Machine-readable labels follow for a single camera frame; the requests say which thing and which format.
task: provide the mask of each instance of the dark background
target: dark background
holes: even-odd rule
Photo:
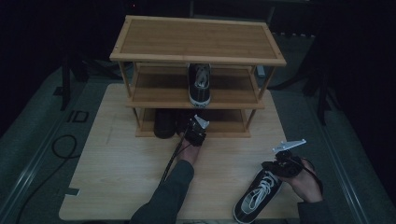
[[[190,6],[180,0],[1,1],[0,135],[65,55],[80,68],[81,81],[86,75],[79,54],[108,61],[125,14],[187,18]],[[314,35],[301,72],[325,67],[339,105],[395,203],[395,6],[394,1],[196,0],[194,13],[267,20],[275,7],[272,32]],[[321,76],[309,77],[311,89]]]

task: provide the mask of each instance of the black sneaker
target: black sneaker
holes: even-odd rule
[[[280,190],[282,181],[271,172],[260,170],[244,196],[233,208],[233,218],[238,223],[252,223],[262,209]]]
[[[159,108],[155,110],[154,134],[159,138],[170,138],[176,132],[176,110]]]
[[[189,64],[189,96],[195,107],[205,107],[210,102],[209,77],[210,64]]]

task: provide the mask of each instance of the shoe rack leg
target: shoe rack leg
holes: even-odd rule
[[[254,65],[254,66],[251,66],[251,67],[250,67],[250,71],[249,71],[249,73],[250,73],[251,75],[254,75],[254,72],[256,71],[256,68],[257,68],[257,66],[256,66],[256,65]]]
[[[262,84],[262,89],[259,92],[259,100],[262,99],[264,96],[265,90],[267,90],[268,83],[271,81],[271,77],[274,75],[276,68],[275,67],[270,67],[270,72],[268,73],[268,77],[265,79],[264,83]]]
[[[251,121],[253,120],[253,117],[255,114],[256,114],[256,109],[253,109],[250,113],[250,116],[248,117],[248,120],[247,120],[247,126],[246,126],[247,130],[249,129]]]
[[[125,69],[125,64],[124,62],[119,62],[119,66],[120,66],[120,71],[121,71],[121,75],[122,75],[122,79],[124,81],[125,84],[125,89],[127,91],[128,94],[128,98],[131,98],[131,87],[129,85],[129,81],[128,81],[128,76],[126,74],[126,69]]]
[[[136,108],[133,107],[132,110],[134,111],[134,118],[136,119],[137,128],[140,129],[140,120],[139,117],[137,116]]]

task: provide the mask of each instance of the gray sleeve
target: gray sleeve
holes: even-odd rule
[[[187,161],[178,161],[166,180],[155,190],[151,200],[132,216],[131,224],[176,223],[194,169]]]
[[[318,203],[298,203],[298,213],[302,224],[334,223],[329,205],[325,200]]]

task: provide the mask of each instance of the wooden shelf board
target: wooden shelf board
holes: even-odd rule
[[[127,105],[141,108],[193,108],[187,67],[140,66]],[[248,67],[213,67],[208,109],[263,109],[255,77]]]
[[[246,112],[238,109],[206,110],[200,115],[209,120],[206,137],[250,137],[247,130]],[[140,129],[136,129],[136,137],[154,137],[155,109],[140,109]]]
[[[265,22],[139,16],[126,17],[110,59],[286,65]]]

